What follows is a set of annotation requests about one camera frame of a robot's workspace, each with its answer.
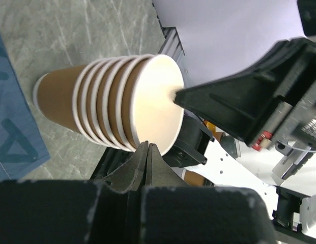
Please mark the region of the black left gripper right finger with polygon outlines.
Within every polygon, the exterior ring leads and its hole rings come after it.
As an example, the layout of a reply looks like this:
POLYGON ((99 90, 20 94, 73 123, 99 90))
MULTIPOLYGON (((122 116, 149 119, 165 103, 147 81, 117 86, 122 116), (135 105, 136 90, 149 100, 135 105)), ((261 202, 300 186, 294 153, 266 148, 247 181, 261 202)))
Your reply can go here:
POLYGON ((189 167, 213 187, 145 187, 145 243, 276 243, 271 222, 277 194, 271 186, 218 143, 207 147, 208 161, 189 167))

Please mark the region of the stack of brown paper cups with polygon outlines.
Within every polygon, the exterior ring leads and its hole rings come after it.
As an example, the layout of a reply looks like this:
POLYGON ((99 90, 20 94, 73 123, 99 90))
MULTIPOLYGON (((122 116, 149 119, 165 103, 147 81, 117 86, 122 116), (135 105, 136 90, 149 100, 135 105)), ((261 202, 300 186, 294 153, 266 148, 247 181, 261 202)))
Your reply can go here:
POLYGON ((164 155, 181 130, 184 109, 174 98, 183 87, 167 55, 117 56, 44 74, 33 102, 47 119, 90 142, 133 152, 147 141, 164 155))

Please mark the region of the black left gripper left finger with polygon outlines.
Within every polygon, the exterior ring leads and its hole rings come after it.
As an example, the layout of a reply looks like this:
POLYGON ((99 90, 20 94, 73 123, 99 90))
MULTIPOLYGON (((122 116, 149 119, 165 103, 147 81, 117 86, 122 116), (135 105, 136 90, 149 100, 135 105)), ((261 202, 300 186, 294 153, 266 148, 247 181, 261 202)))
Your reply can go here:
POLYGON ((138 243, 149 144, 102 180, 0 182, 0 243, 138 243))

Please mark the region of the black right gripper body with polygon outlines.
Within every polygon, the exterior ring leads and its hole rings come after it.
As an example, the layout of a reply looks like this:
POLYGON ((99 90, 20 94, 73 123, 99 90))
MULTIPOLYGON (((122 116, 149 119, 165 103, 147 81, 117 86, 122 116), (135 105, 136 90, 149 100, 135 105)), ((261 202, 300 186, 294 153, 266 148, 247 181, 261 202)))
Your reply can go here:
POLYGON ((316 151, 316 72, 302 75, 302 82, 290 92, 293 105, 281 101, 254 137, 255 150, 279 146, 303 152, 316 151))

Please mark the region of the blue letter print cloth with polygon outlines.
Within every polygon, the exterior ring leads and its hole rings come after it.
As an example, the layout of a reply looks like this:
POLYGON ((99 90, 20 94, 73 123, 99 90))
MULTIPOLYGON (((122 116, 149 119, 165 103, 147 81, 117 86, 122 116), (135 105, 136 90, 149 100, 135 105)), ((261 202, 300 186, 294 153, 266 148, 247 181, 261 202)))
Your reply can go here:
POLYGON ((0 181, 20 179, 49 158, 0 35, 0 181))

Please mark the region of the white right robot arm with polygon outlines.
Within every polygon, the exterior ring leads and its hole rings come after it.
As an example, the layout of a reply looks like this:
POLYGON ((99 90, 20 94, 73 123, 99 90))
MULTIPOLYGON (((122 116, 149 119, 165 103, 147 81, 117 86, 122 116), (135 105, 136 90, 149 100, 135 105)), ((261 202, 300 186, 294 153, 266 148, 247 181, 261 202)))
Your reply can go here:
POLYGON ((272 171, 275 186, 249 172, 215 141, 207 145, 207 162, 187 169, 216 186, 255 190, 280 241, 316 243, 316 194, 281 186, 316 153, 316 42, 279 41, 247 69, 177 92, 175 103, 250 148, 274 147, 282 153, 272 171))

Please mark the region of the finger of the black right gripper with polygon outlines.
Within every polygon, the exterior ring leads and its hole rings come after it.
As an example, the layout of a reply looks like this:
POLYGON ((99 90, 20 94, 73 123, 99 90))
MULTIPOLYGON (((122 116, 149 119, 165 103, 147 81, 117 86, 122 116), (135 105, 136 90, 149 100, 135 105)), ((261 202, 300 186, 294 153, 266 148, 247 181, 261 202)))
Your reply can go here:
POLYGON ((281 101, 294 104, 290 90, 302 75, 316 72, 316 43, 297 38, 277 42, 247 69, 180 90, 175 103, 249 146, 281 101))

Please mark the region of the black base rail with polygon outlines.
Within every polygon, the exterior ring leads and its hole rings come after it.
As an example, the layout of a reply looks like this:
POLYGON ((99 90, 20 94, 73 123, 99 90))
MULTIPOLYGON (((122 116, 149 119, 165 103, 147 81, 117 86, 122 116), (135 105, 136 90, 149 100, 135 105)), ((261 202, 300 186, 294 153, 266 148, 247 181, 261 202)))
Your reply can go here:
MULTIPOLYGON (((165 41, 163 42, 158 53, 166 54, 177 61, 183 52, 177 30, 175 27, 163 27, 162 31, 165 41)), ((103 179, 105 176, 109 175, 111 172, 121 166, 126 160, 128 160, 132 154, 132 152, 120 149, 114 149, 110 147, 107 148, 99 160, 90 179, 103 179)))

